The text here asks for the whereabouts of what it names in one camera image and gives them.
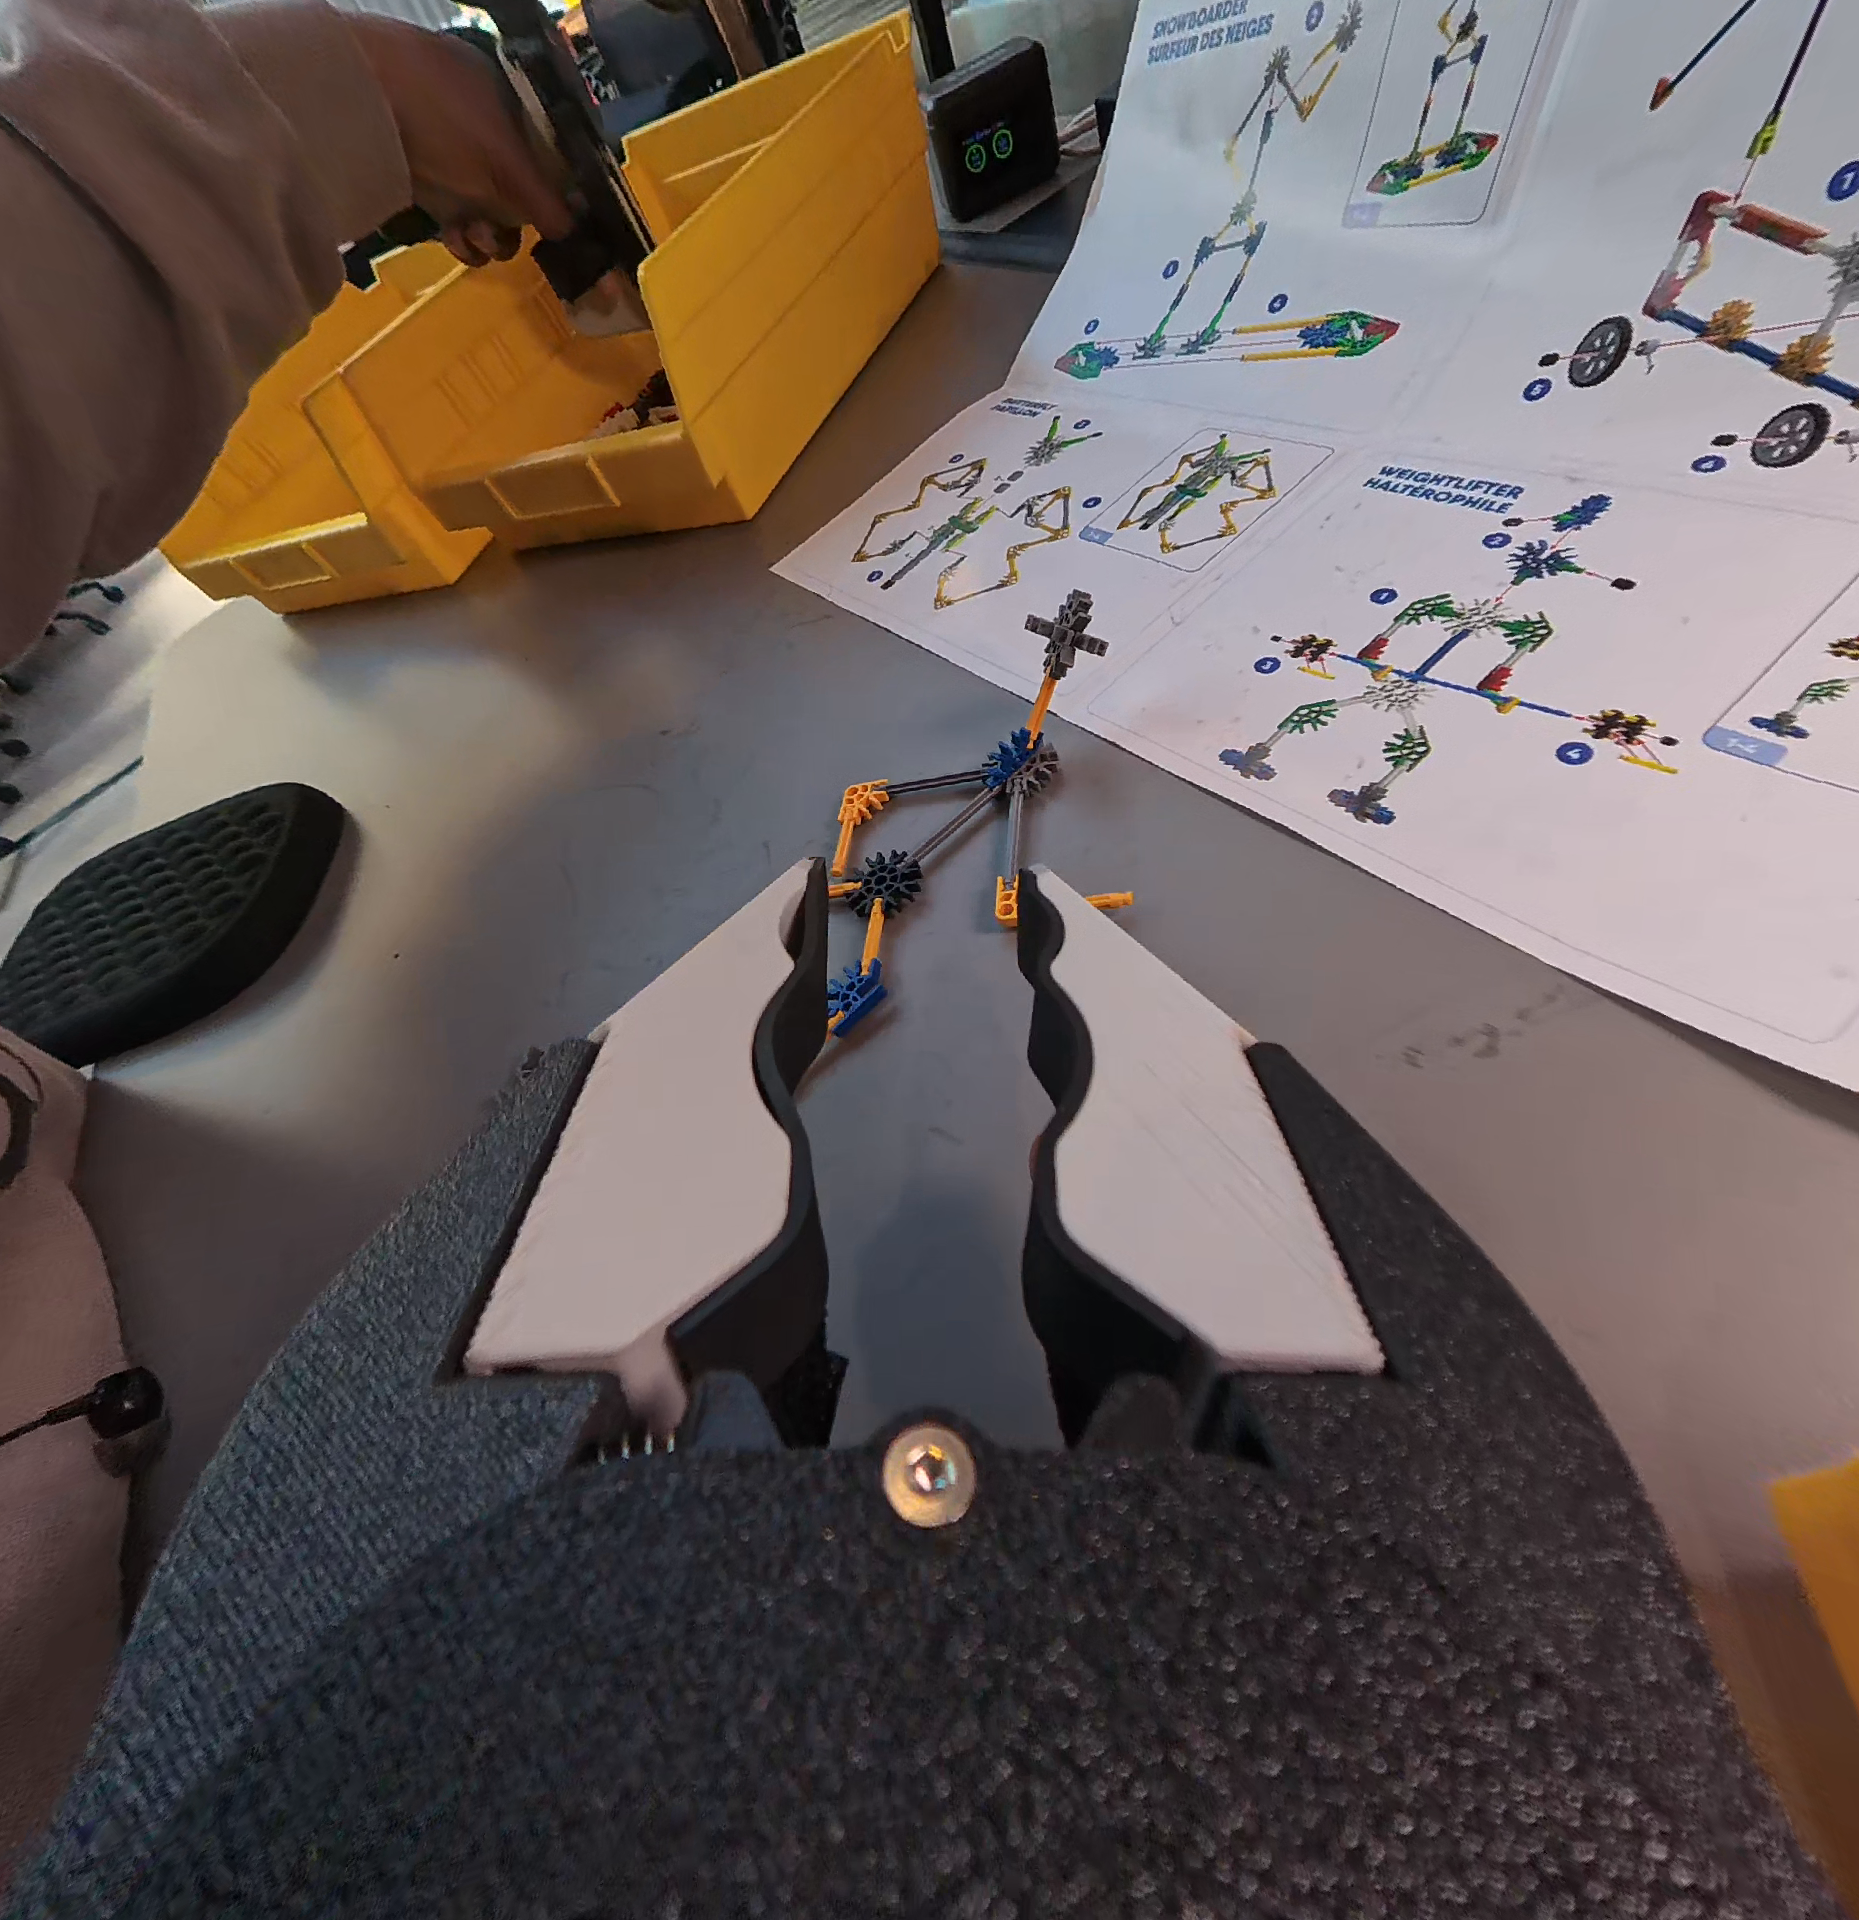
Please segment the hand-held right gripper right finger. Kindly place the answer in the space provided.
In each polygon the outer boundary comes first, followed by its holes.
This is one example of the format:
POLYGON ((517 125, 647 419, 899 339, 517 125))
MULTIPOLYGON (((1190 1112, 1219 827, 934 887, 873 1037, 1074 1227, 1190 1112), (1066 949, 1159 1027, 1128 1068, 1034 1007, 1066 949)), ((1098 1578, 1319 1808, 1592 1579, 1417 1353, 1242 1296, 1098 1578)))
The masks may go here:
POLYGON ((1021 1291, 1062 1442, 1226 1449, 1239 1377, 1384 1377, 1252 1039, 1048 868, 1019 875, 1032 1156, 1021 1291))

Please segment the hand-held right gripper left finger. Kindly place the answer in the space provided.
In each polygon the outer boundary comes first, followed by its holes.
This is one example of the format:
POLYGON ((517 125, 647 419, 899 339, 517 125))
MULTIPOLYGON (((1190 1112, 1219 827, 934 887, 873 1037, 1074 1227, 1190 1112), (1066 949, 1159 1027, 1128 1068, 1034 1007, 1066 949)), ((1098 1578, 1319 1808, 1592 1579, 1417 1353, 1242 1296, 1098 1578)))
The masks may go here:
POLYGON ((835 1419, 828 1250, 796 1090, 828 1036, 828 871, 801 858, 592 1036, 461 1366, 616 1383, 625 1428, 751 1380, 774 1433, 835 1419))

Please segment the pile of colourful toy pieces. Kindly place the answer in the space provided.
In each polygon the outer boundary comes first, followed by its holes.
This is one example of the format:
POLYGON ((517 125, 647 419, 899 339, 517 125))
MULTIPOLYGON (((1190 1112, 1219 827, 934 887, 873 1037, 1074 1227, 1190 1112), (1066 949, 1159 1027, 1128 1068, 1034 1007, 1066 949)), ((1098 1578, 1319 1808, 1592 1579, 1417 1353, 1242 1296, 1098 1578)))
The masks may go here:
POLYGON ((583 440, 616 440, 638 434, 680 436, 681 415, 666 372, 655 370, 630 398, 616 401, 583 440))

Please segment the yellow plastic crate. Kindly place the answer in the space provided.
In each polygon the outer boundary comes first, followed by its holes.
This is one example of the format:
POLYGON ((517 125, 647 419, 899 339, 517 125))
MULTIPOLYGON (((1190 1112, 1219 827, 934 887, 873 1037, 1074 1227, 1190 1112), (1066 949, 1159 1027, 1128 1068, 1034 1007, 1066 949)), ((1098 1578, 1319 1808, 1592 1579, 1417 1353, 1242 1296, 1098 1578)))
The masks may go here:
POLYGON ((343 385, 454 531, 524 551, 755 515, 940 256, 895 12, 627 141, 647 323, 583 333, 539 266, 458 270, 343 385), (662 370, 680 436, 583 440, 662 370))
POLYGON ((437 242, 345 286, 250 390, 208 479, 158 551, 214 602, 278 614, 450 589, 493 542, 446 527, 343 385, 347 360, 451 279, 437 242))

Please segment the multicolour rod and connector assembly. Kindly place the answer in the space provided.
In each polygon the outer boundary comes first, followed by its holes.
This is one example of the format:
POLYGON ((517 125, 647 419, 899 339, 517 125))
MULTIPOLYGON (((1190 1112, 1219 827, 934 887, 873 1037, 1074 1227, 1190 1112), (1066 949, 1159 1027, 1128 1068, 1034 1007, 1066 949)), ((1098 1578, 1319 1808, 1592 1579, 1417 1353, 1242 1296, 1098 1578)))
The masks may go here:
POLYGON ((994 918, 1002 927, 1017 927, 1026 815, 1061 768, 1061 756, 1048 736, 1042 735, 1040 745, 1032 749, 1022 730, 1012 732, 982 761, 962 769, 914 780, 859 780, 844 790, 839 810, 865 808, 869 821, 863 827, 896 801, 953 796, 958 806, 940 827, 916 841, 914 847, 874 850, 859 860, 849 857, 844 875, 831 873, 831 900, 845 907, 863 924, 861 958, 828 979, 828 1036, 832 1039, 841 1041, 855 1032, 889 994, 883 938, 889 922, 921 899, 931 860, 969 827, 996 815, 1005 823, 1005 844, 1002 869, 994 879, 994 918))

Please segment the grey connector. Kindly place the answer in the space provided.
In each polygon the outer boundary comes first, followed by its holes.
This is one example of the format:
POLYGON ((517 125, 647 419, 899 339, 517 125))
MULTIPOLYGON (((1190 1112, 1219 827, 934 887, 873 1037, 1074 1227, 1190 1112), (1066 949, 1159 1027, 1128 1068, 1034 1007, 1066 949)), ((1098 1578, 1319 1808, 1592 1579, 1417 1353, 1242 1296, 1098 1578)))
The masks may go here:
POLYGON ((1024 632, 1045 642, 1042 676, 1032 706, 1026 725, 1026 745, 1034 749, 1042 742, 1045 722, 1055 690, 1078 665, 1081 657, 1105 660, 1109 639, 1091 630, 1091 594, 1083 589, 1072 589, 1050 618, 1026 614, 1024 632))

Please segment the yellow plastic bin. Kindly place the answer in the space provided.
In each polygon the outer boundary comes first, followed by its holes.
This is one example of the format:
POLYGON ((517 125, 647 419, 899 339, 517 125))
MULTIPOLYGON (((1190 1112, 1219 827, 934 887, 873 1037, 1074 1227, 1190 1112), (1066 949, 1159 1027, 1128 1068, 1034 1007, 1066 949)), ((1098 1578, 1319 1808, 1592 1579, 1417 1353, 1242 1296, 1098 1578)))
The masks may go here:
MULTIPOLYGON (((1786 1556, 1859 1725, 1859 1454, 1783 1475, 1769 1496, 1786 1556)), ((1846 1871, 1859 1902, 1859 1843, 1851 1847, 1846 1871)))

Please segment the person's left hand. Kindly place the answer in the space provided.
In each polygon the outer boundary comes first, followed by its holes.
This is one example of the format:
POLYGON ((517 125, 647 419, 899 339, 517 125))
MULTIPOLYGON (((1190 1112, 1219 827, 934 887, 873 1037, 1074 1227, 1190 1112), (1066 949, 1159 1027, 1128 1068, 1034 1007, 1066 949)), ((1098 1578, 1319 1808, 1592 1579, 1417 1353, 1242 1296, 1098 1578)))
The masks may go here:
POLYGON ((439 242, 470 270, 509 260, 532 228, 574 229, 566 195, 532 146, 516 92, 470 41, 405 19, 343 16, 395 118, 412 187, 439 242))

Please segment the small black display device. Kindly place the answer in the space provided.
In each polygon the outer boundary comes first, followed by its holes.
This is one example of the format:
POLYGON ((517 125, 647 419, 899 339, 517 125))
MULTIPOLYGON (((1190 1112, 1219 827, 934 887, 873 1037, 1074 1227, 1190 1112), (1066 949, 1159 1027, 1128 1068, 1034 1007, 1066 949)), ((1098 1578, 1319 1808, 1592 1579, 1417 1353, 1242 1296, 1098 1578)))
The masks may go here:
POLYGON ((924 95, 928 146, 947 217, 958 225, 1055 180, 1061 135, 1042 44, 1014 36, 958 65, 924 95))

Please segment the person's torso in beige sweater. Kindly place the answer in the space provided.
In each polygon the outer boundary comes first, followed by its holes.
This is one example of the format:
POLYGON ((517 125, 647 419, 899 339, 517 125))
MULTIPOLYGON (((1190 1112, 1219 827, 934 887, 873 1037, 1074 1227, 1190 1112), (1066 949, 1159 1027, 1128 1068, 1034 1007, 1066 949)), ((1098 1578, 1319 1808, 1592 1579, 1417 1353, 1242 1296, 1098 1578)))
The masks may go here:
MULTIPOLYGON (((0 1433, 125 1366, 74 1179, 87 1080, 0 1027, 0 1433)), ((0 1449, 0 1909, 121 1643, 126 1481, 77 1419, 0 1449)))

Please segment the white toy instruction sheet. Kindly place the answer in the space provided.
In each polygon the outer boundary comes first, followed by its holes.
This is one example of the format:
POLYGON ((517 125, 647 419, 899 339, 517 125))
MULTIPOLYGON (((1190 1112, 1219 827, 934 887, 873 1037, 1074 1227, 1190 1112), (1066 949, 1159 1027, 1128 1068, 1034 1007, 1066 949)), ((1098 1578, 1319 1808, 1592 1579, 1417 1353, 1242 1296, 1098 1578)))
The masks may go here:
POLYGON ((1143 5, 1007 380, 774 571, 1859 1092, 1859 3, 1143 5))

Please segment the black drawstring with toggle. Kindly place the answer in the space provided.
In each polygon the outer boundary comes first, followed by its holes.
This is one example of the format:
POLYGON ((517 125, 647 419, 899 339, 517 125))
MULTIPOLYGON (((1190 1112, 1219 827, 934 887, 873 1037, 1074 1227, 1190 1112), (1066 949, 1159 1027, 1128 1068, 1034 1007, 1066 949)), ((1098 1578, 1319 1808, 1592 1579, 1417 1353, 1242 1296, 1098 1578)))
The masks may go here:
POLYGON ((131 1366, 96 1380, 76 1397, 0 1431, 0 1452, 56 1426, 83 1426, 99 1449, 126 1442, 158 1426, 166 1416, 166 1391, 147 1366, 131 1366))

